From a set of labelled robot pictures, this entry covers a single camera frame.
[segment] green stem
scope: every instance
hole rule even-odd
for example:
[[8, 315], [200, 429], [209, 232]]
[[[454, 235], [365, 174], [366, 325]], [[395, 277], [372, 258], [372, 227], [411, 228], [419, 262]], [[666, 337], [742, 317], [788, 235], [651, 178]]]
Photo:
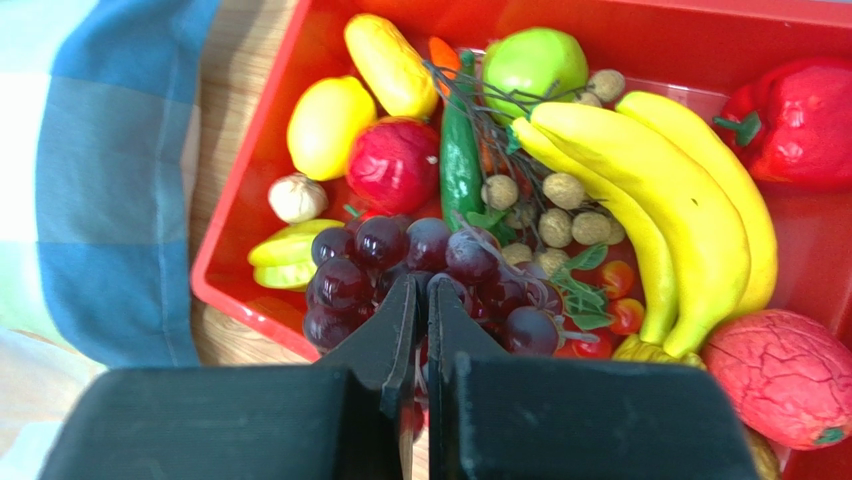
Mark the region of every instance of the green stem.
[[814, 442], [816, 445], [825, 445], [829, 443], [837, 443], [843, 440], [843, 430], [839, 428], [826, 428], [822, 435]]
[[358, 210], [355, 209], [355, 207], [353, 207], [352, 205], [349, 205], [348, 203], [343, 206], [343, 209], [346, 210], [346, 213], [348, 213], [349, 215], [352, 215], [353, 219], [360, 218], [361, 215], [364, 214], [364, 212], [359, 212]]
[[739, 122], [722, 117], [713, 117], [713, 123], [722, 128], [733, 130], [737, 134], [736, 141], [740, 147], [748, 146], [763, 126], [757, 112], [749, 113]]

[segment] carrot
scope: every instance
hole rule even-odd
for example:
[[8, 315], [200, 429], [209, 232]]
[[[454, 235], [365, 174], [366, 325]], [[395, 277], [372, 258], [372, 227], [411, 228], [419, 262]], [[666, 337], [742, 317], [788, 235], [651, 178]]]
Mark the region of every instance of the carrot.
[[[429, 58], [436, 67], [446, 67], [458, 71], [461, 68], [459, 54], [447, 42], [438, 37], [429, 37]], [[450, 80], [456, 78], [455, 72], [445, 72]], [[450, 95], [450, 89], [441, 85], [445, 96]]]

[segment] dark red grape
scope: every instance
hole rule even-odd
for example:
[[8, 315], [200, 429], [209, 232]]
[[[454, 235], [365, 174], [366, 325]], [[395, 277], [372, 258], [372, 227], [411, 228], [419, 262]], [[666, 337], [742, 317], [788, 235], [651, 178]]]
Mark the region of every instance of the dark red grape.
[[491, 315], [506, 318], [516, 308], [529, 305], [526, 281], [503, 267], [498, 274], [476, 286], [476, 295]]
[[483, 305], [482, 300], [476, 295], [471, 295], [473, 308], [470, 310], [470, 318], [474, 320], [484, 320], [489, 317], [488, 309]]
[[373, 217], [361, 224], [355, 234], [355, 256], [361, 265], [390, 268], [407, 252], [408, 237], [391, 218]]
[[346, 340], [363, 323], [364, 319], [357, 314], [336, 312], [317, 305], [305, 313], [302, 330], [305, 338], [320, 353], [325, 353]]
[[373, 295], [370, 278], [352, 260], [332, 257], [313, 279], [317, 302], [334, 310], [349, 310], [367, 303]]
[[388, 292], [390, 292], [391, 287], [393, 287], [393, 284], [408, 272], [409, 269], [405, 262], [399, 262], [392, 268], [382, 272], [378, 280], [376, 280], [376, 292], [373, 294], [373, 300], [382, 303]]
[[476, 285], [497, 275], [499, 256], [492, 245], [483, 245], [466, 229], [459, 230], [447, 242], [447, 271], [465, 285]]
[[485, 333], [491, 335], [491, 338], [494, 339], [495, 342], [502, 344], [503, 339], [503, 330], [505, 330], [505, 326], [502, 323], [497, 322], [482, 322], [479, 324]]
[[358, 231], [358, 227], [360, 227], [362, 223], [364, 223], [364, 220], [361, 220], [361, 217], [355, 217], [346, 222], [346, 225], [344, 225], [343, 228], [345, 228], [349, 232], [352, 232], [352, 235], [355, 235], [355, 233]]
[[562, 294], [559, 293], [559, 290], [549, 280], [540, 280], [540, 282], [547, 291], [547, 298], [542, 302], [540, 299], [541, 290], [534, 285], [527, 285], [528, 304], [539, 307], [553, 316], [562, 315], [562, 310], [565, 307]]
[[365, 322], [376, 313], [376, 306], [372, 304], [372, 302], [367, 302], [358, 307], [358, 310], [355, 311], [355, 314]]
[[473, 295], [467, 291], [467, 288], [465, 288], [461, 282], [446, 273], [436, 273], [435, 276], [429, 280], [429, 285], [426, 287], [429, 292], [429, 296], [432, 296], [432, 292], [438, 288], [438, 283], [441, 280], [447, 280], [450, 282], [453, 289], [456, 291], [456, 295], [459, 297], [459, 301], [462, 302], [462, 307], [464, 307], [465, 313], [468, 315], [473, 313]]
[[317, 291], [314, 288], [314, 279], [312, 278], [310, 282], [308, 282], [308, 286], [305, 287], [305, 304], [308, 308], [314, 308], [317, 306]]
[[471, 227], [471, 228], [473, 229], [474, 232], [478, 233], [482, 237], [483, 240], [487, 241], [492, 246], [494, 246], [494, 248], [497, 248], [497, 249], [500, 248], [500, 242], [497, 240], [497, 237], [495, 237], [494, 234], [492, 234], [491, 232], [489, 232], [488, 230], [486, 230], [482, 227]]
[[440, 272], [447, 268], [450, 227], [440, 218], [421, 218], [408, 227], [408, 257], [412, 270]]
[[394, 215], [391, 218], [393, 218], [393, 221], [396, 222], [397, 225], [399, 225], [399, 229], [403, 232], [408, 230], [408, 227], [410, 227], [411, 224], [414, 222], [414, 219], [409, 217], [408, 215]]
[[544, 269], [537, 263], [518, 262], [515, 264], [515, 268], [518, 268], [522, 272], [532, 275], [539, 280], [547, 280], [547, 274], [544, 273]]
[[502, 332], [503, 347], [516, 355], [552, 356], [559, 347], [559, 331], [550, 313], [520, 307], [509, 314]]
[[409, 275], [414, 277], [414, 281], [417, 282], [417, 294], [422, 298], [425, 302], [429, 301], [429, 280], [432, 280], [432, 277], [435, 276], [432, 272], [427, 272], [425, 270], [412, 270], [408, 272]]
[[355, 248], [352, 232], [342, 227], [331, 227], [321, 231], [311, 244], [311, 258], [315, 265], [322, 265], [331, 257], [351, 255]]

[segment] pink fruit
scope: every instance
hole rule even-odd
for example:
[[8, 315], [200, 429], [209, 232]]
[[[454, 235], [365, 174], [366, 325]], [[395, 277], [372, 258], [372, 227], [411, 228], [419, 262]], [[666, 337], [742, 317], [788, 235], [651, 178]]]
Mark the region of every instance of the pink fruit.
[[852, 352], [818, 322], [764, 310], [720, 327], [702, 352], [740, 419], [796, 450], [852, 432]]
[[355, 139], [346, 182], [381, 213], [412, 213], [437, 194], [440, 143], [420, 120], [384, 117]]

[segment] wooden surface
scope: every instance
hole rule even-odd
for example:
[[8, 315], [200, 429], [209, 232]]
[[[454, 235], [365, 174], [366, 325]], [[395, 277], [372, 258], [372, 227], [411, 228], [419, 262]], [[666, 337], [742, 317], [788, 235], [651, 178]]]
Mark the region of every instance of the wooden surface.
[[[201, 69], [201, 157], [193, 197], [193, 254], [242, 143], [297, 0], [222, 0]], [[304, 363], [265, 337], [196, 301], [193, 334], [207, 365]], [[415, 479], [428, 478], [428, 434], [415, 446]]]

